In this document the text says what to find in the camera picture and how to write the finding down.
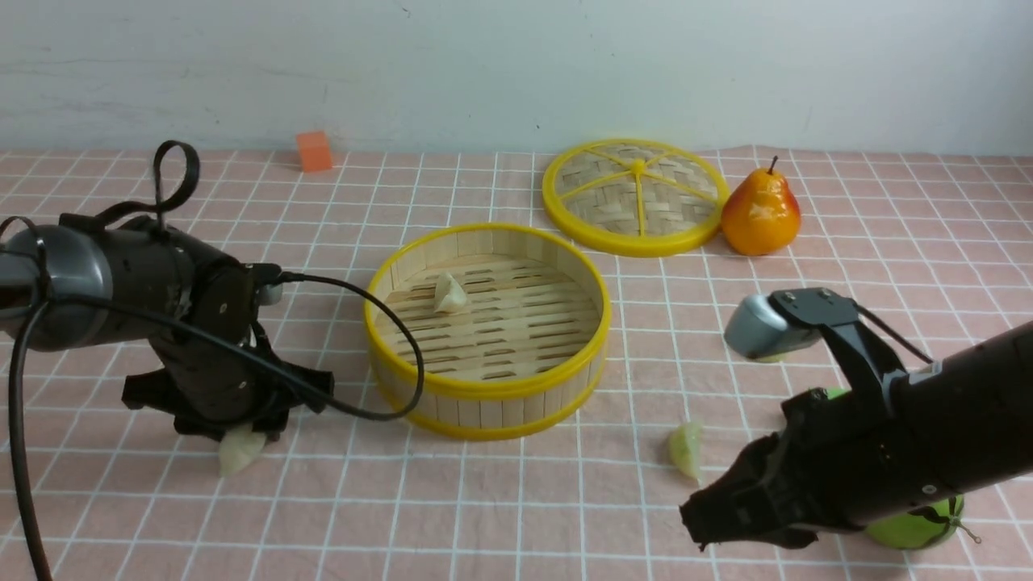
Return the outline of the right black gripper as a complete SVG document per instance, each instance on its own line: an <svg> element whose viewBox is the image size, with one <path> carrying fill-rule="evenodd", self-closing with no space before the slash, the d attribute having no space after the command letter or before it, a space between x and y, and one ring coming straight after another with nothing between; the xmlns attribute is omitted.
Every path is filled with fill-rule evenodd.
<svg viewBox="0 0 1033 581"><path fill-rule="evenodd" d="M746 446L733 467L680 507L695 544L787 549L854 533L897 510L893 389L813 389L782 406L786 425Z"/></svg>

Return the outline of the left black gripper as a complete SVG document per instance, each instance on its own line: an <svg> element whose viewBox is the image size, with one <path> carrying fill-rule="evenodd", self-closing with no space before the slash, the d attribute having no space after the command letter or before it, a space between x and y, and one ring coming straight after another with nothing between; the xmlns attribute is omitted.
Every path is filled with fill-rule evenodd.
<svg viewBox="0 0 1033 581"><path fill-rule="evenodd" d="M225 264L211 271L193 290L184 322L243 349L244 356L183 331L163 331L150 338L162 368L126 376L122 404L130 411L173 412L178 434L217 442L239 430L277 442L292 408L323 411L324 402L282 375L332 396L333 374L280 359L257 322L259 309L279 300L282 281L282 268L270 262Z"/></svg>

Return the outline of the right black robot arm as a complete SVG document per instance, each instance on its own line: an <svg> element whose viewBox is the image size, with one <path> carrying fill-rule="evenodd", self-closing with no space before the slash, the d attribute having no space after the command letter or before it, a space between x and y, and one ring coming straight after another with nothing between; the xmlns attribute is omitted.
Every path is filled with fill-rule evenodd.
<svg viewBox="0 0 1033 581"><path fill-rule="evenodd" d="M783 430L745 446L680 515L700 548L797 550L1031 471L1031 326L889 384L885 409L822 387L782 404Z"/></svg>

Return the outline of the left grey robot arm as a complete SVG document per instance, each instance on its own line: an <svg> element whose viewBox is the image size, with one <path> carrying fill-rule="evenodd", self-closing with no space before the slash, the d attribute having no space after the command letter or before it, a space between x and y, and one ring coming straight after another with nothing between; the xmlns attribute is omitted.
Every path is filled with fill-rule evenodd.
<svg viewBox="0 0 1033 581"><path fill-rule="evenodd" d="M328 371L285 362L273 351L259 309L280 297L281 269L245 264L155 218L137 216L114 230L86 232L67 221L12 236L2 250L2 330L15 336L29 307L40 300L38 250L55 295L99 300L165 314L199 328L251 356L211 345L195 335L82 305L49 308L29 337L44 353L145 340L159 369L125 379L122 402L139 411L169 412L178 434L221 441L248 425L277 439L289 412L325 409L335 379Z"/></svg>

